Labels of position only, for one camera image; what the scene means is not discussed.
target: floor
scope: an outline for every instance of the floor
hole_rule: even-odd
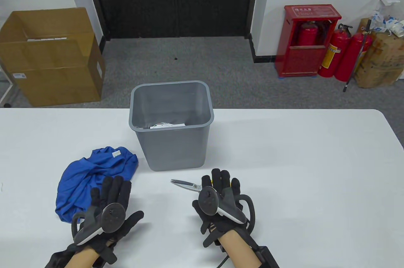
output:
[[[211,90],[214,108],[372,108],[381,111],[404,144],[404,79],[385,88],[361,89],[334,78],[278,79],[270,63],[254,64],[242,37],[115,39],[101,102],[64,108],[128,108],[139,84],[198,79]],[[30,107],[18,93],[11,104]]]

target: white table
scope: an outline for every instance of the white table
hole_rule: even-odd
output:
[[[118,244],[114,267],[216,267],[224,254],[202,247],[197,194],[169,180],[198,182],[219,167],[253,199],[253,237],[280,268],[402,268],[404,151],[380,112],[216,109],[205,165],[173,172],[148,168],[128,115],[1,110],[2,267],[43,267],[65,249],[70,225],[54,212],[62,172],[93,149],[125,146],[140,161],[128,211],[145,217]]]

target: black glove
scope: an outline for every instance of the black glove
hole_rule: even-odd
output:
[[[223,196],[223,189],[230,187],[230,173],[227,170],[222,170],[220,171],[218,168],[215,168],[212,170],[212,180],[210,176],[206,175],[202,177],[202,187],[205,186],[212,186],[213,183],[213,188]],[[238,179],[233,178],[231,180],[231,190],[233,192],[234,196],[237,196],[240,194],[240,182]],[[236,201],[235,205],[242,210],[243,206],[240,204],[240,202]],[[231,219],[225,217],[225,216],[220,216],[218,214],[215,214],[213,216],[208,216],[206,215],[202,209],[199,207],[198,200],[194,200],[192,202],[192,206],[195,208],[196,212],[199,214],[201,220],[202,220],[202,226],[201,226],[201,233],[205,234],[206,230],[209,229],[209,236],[206,238],[206,240],[203,242],[204,247],[208,247],[210,244],[215,242],[216,245],[220,245],[218,239],[223,236],[225,233],[227,233],[230,230],[235,229],[236,227],[246,227],[246,224],[238,224]]]
[[[115,178],[106,177],[102,183],[101,194],[98,188],[91,189],[91,205],[97,206],[99,208],[97,211],[102,212],[107,205],[120,203],[126,210],[131,187],[132,184],[130,181],[124,181],[121,176],[116,176]],[[75,244],[69,245],[65,251],[54,253],[45,268],[65,267],[76,252],[82,251],[87,246],[90,246],[100,255],[93,267],[102,267],[106,261],[109,264],[113,264],[117,260],[113,253],[116,243],[126,236],[130,229],[136,225],[143,216],[143,211],[137,211],[129,216],[116,232],[103,232],[80,246]],[[80,228],[83,227],[84,223],[85,221],[80,224]]]

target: red fire extinguisher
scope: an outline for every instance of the red fire extinguisher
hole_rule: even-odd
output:
[[[318,26],[314,21],[303,23],[299,30],[298,46],[312,46],[316,44]]]
[[[334,75],[352,37],[349,28],[353,27],[344,24],[338,25],[338,29],[332,35],[330,46],[318,71],[320,76],[329,78]]]
[[[364,39],[366,39],[365,44],[362,53],[360,53]],[[365,33],[356,33],[352,37],[351,42],[349,42],[349,46],[346,49],[341,62],[339,62],[334,77],[339,81],[347,82],[351,78],[355,64],[360,64],[366,52],[371,47],[372,42],[372,38],[365,38]]]

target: forearm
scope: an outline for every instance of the forearm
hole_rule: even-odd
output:
[[[73,255],[65,268],[91,268],[98,257],[99,255],[94,249],[85,248],[83,251]]]
[[[260,260],[254,251],[235,231],[231,230],[219,239],[219,242],[226,250],[235,268],[258,268]]]

